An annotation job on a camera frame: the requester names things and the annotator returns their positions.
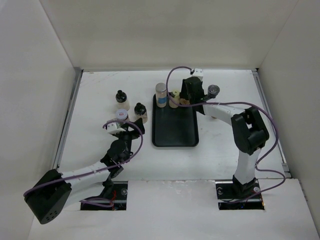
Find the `black-cap bottle tan contents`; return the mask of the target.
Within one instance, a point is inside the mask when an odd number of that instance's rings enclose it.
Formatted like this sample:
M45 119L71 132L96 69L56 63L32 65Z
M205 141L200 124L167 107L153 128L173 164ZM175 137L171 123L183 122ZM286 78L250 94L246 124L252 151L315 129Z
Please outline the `black-cap bottle tan contents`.
M148 121L148 113L145 105L138 102L134 107L134 114L137 119L142 119L142 123L145 124Z

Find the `white-lid red-label jar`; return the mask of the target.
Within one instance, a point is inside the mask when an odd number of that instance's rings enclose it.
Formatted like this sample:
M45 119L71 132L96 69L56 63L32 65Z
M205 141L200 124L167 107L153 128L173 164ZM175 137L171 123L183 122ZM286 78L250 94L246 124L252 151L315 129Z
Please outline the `white-lid red-label jar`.
M115 112L115 118L119 121L129 121L130 118L129 118L129 114L128 114L128 111L126 109L118 109L116 112Z

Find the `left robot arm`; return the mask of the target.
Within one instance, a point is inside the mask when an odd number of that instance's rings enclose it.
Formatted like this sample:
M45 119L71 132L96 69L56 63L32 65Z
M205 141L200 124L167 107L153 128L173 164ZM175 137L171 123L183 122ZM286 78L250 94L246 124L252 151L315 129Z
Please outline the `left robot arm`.
M53 221L64 208L77 202L100 209L114 207L117 192L113 179L135 157L132 142L143 138L145 128L140 118L134 122L110 120L103 128L116 139L102 159L68 172L51 169L24 193L24 201L40 224Z

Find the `black-top glass salt grinder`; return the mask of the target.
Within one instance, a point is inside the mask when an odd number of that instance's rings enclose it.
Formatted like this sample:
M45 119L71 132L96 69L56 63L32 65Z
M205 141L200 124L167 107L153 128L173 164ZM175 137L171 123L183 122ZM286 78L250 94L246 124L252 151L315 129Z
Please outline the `black-top glass salt grinder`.
M220 87L218 85L211 84L207 88L207 95L211 99L215 99L220 93Z

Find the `pink-cap spice bottle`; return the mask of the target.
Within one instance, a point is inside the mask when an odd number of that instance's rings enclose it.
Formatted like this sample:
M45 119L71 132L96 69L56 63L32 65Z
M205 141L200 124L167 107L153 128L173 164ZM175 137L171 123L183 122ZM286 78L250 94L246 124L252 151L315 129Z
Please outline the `pink-cap spice bottle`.
M180 104L181 105L190 105L190 101L184 98L180 99Z

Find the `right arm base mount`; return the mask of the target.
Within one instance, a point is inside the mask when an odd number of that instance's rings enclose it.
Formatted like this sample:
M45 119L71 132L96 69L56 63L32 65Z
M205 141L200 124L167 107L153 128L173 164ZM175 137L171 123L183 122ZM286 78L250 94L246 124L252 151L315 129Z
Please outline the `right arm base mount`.
M249 198L261 190L257 180L244 190L240 190L233 181L216 181L215 187L221 211L265 209L261 193Z

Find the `silver-cap blue-label peppercorn jar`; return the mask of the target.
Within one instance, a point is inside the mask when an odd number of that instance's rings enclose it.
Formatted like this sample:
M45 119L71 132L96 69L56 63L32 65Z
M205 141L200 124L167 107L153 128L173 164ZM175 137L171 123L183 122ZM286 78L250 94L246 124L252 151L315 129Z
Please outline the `silver-cap blue-label peppercorn jar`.
M167 89L166 84L163 82L155 86L156 105L159 108L164 108L167 105Z

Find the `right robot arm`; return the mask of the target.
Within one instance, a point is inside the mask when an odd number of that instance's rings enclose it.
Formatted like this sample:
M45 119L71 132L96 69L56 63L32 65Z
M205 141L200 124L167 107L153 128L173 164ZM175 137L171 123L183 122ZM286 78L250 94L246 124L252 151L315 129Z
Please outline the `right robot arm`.
M202 80L192 76L182 80L180 97L186 99L195 111L231 126L233 139L239 150L231 190L235 198L245 198L257 186L256 161L270 135L259 112L260 107L251 103L247 103L249 108L243 108L235 107L232 103L207 102L214 99L219 91L218 86L210 85L208 94L205 94Z

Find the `yellow-cap spice bottle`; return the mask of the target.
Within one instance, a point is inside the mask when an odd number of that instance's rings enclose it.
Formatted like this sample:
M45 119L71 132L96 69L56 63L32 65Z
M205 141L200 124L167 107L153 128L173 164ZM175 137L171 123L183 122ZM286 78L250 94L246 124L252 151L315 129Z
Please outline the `yellow-cap spice bottle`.
M180 92L178 90L173 90L169 93L169 95L169 106L172 109L178 108L180 104Z

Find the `black-cap bottle white contents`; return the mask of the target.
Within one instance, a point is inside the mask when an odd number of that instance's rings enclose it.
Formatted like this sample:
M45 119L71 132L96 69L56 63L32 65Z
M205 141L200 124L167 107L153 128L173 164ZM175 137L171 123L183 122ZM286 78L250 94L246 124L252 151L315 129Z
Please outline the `black-cap bottle white contents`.
M122 90L118 90L115 95L115 99L117 102L118 109L124 109L126 111L130 110L130 102L125 92L123 92Z

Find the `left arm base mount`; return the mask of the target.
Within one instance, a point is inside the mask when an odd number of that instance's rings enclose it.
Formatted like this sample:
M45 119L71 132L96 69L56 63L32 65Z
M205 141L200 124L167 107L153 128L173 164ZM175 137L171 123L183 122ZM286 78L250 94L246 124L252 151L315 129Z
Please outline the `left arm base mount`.
M125 211L127 209L128 182L115 181L112 187L105 187L100 195L89 198L88 204L81 202L81 211Z

